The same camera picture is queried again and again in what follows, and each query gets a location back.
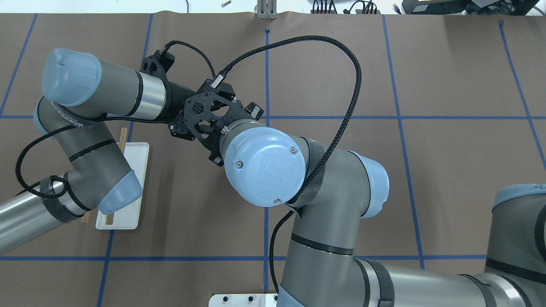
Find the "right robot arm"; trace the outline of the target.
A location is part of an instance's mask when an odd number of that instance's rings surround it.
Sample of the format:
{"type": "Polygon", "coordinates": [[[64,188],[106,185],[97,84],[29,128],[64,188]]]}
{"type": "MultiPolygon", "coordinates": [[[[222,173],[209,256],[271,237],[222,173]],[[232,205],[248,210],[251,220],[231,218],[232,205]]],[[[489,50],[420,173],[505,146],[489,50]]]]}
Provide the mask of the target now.
{"type": "Polygon", "coordinates": [[[173,87],[172,135],[199,139],[232,187],[258,206],[295,214],[279,307],[543,307],[545,186],[501,189],[492,208],[484,273],[448,275],[353,256],[361,218],[389,195],[380,163],[258,122],[228,84],[173,87]]]}

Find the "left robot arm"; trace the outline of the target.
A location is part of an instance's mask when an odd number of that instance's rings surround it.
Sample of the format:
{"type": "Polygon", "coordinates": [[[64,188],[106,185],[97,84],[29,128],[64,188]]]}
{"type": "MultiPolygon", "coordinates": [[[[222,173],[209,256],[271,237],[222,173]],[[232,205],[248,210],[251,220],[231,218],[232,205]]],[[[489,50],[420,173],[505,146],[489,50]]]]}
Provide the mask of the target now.
{"type": "Polygon", "coordinates": [[[144,58],[136,71],[65,48],[49,54],[42,76],[43,97],[33,115],[43,136],[26,146],[16,161],[23,191],[1,204],[2,254],[86,212],[112,214],[142,196],[138,175],[105,123],[171,121],[194,93],[167,80],[174,61],[174,55],[158,50],[144,58]],[[72,169],[30,185],[22,178],[22,160],[48,138],[60,144],[72,169]]]}

